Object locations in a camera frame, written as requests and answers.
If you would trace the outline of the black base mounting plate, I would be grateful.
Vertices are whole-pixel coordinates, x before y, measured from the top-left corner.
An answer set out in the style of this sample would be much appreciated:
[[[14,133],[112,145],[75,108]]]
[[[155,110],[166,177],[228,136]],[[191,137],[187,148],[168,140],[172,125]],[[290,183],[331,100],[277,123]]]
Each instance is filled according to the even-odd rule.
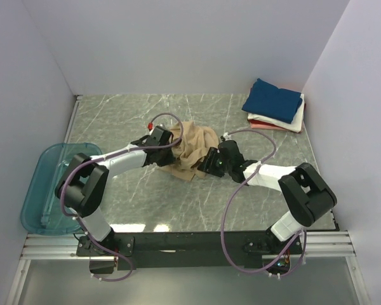
[[[266,231],[116,233],[107,246],[123,255],[107,258],[87,236],[81,236],[76,250],[79,258],[90,260],[90,271],[111,274],[144,268],[185,268],[227,266],[227,257],[246,269],[258,269],[270,262],[284,247],[286,253],[302,253],[300,239],[279,241]]]

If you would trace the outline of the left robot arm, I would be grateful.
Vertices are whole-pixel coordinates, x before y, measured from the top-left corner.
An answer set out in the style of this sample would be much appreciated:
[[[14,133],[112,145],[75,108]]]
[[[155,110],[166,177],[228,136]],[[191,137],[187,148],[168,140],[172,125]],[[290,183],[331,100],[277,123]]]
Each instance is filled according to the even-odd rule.
[[[163,126],[155,126],[149,134],[126,147],[98,156],[76,154],[55,188],[55,196],[76,217],[85,233],[99,245],[117,248],[114,230],[105,220],[100,205],[111,180],[124,172],[152,164],[174,163],[171,149],[173,134]]]

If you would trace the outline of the folded pink t-shirt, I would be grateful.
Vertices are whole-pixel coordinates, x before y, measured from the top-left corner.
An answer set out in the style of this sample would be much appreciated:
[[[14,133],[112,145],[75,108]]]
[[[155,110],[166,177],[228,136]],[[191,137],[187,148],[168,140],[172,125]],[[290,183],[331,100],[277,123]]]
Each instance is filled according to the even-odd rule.
[[[252,129],[259,129],[259,130],[285,130],[285,128],[275,126],[272,124],[256,124],[256,123],[251,123],[250,127]]]

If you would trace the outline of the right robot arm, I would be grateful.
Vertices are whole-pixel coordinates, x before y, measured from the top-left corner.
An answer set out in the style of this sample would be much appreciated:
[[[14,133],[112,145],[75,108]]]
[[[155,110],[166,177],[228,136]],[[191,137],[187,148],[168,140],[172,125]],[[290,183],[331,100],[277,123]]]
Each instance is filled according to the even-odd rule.
[[[310,163],[276,166],[245,159],[234,140],[209,148],[197,169],[216,177],[228,174],[239,184],[266,187],[282,193],[288,211],[268,228],[271,241],[289,240],[301,229],[312,226],[337,204],[334,192]]]

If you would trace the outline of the folded blue t-shirt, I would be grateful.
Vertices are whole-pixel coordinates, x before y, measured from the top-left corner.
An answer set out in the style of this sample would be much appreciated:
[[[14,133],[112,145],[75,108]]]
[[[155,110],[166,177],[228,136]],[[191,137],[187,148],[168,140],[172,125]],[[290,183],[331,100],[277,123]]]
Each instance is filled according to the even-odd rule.
[[[302,104],[303,98],[300,92],[278,88],[258,78],[251,87],[242,110],[283,123],[292,123]]]

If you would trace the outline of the folded white t-shirt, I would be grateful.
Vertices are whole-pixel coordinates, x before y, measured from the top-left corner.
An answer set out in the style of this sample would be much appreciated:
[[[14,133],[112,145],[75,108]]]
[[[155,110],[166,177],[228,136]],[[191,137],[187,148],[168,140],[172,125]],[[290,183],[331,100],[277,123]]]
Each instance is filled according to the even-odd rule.
[[[263,115],[259,114],[252,114],[248,113],[247,116],[247,121],[254,119],[254,120],[259,120],[267,123],[272,123],[276,126],[285,128],[283,131],[290,131],[294,133],[300,133],[303,129],[303,120],[304,120],[304,110],[305,110],[305,100],[304,100],[304,94],[302,93],[300,95],[300,98],[302,99],[302,103],[298,110],[296,111],[293,120],[291,123],[285,123],[283,121],[277,120],[277,119],[272,119]]]

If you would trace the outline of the teal plastic bin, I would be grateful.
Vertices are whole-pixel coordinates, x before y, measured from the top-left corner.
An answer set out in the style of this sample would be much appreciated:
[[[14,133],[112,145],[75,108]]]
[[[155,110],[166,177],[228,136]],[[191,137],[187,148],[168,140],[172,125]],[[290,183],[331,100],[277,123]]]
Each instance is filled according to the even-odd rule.
[[[55,187],[77,153],[102,154],[92,143],[60,143],[47,148],[39,157],[27,191],[20,221],[30,234],[61,236],[77,233],[80,225],[60,210]]]

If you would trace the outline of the beige t-shirt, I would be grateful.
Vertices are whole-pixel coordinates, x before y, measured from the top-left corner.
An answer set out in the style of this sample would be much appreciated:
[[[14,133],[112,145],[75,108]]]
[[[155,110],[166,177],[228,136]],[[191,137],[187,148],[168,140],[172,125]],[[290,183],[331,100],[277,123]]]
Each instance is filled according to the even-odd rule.
[[[193,121],[182,123],[184,132],[179,144],[172,148],[174,164],[160,167],[163,172],[190,182],[195,176],[204,178],[205,173],[197,167],[204,161],[211,147],[218,147],[219,138],[209,126],[195,125]]]

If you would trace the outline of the folded red t-shirt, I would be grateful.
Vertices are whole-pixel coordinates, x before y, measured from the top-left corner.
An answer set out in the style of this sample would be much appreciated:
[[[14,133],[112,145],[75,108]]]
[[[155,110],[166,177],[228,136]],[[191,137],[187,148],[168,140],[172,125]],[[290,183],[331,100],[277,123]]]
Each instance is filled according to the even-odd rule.
[[[259,120],[254,120],[254,119],[251,119],[248,121],[250,124],[251,123],[256,123],[256,124],[272,124],[272,123],[267,123],[267,122],[263,122],[263,121],[259,121]]]

